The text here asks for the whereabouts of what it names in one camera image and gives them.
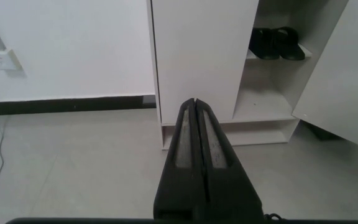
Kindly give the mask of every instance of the white shoe cabinet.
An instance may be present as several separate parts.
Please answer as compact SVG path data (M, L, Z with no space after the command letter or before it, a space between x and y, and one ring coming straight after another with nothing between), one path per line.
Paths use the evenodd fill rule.
M148 1L158 121L209 104L233 146L288 142L300 119L358 144L358 1ZM298 31L306 59L258 59L253 27Z

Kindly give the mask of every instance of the black slipper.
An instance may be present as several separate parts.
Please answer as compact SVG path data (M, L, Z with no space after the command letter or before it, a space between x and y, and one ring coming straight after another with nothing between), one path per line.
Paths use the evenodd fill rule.
M268 28L253 28L249 42L249 50L261 59L278 59L280 55L273 48L272 34L272 30Z
M305 53L298 45L298 33L291 27L273 30L273 45L280 56L287 60L303 60Z

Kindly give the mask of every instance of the wall outlet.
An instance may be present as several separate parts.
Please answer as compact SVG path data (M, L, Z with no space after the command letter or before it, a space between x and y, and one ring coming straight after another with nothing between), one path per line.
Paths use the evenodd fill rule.
M0 50L0 70L20 70L21 68L13 50Z

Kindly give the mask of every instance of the gray tile floor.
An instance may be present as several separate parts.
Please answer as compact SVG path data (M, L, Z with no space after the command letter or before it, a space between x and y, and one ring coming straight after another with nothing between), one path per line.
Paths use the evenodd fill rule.
M152 218L167 155L153 109L0 116L0 223L16 217ZM288 144L235 147L266 213L358 219L358 147L299 126Z

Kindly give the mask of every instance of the cabinet door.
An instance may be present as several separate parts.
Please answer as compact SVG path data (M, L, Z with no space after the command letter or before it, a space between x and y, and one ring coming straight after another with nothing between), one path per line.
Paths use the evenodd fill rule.
M153 0L162 124L189 98L231 120L258 0Z
M347 3L293 115L358 144L358 1Z

